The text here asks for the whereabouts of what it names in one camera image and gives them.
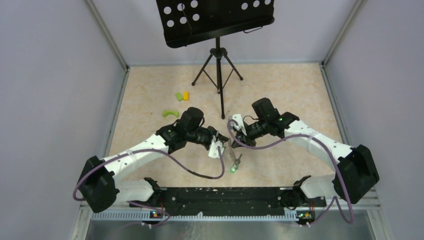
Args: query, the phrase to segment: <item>yellow block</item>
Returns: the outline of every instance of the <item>yellow block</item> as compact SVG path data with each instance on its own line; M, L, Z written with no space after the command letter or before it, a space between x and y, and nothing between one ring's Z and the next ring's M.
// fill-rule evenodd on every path
M182 99L183 99L184 101L189 100L189 92L188 92L188 91L185 91L185 92L184 92L184 94L182 95Z

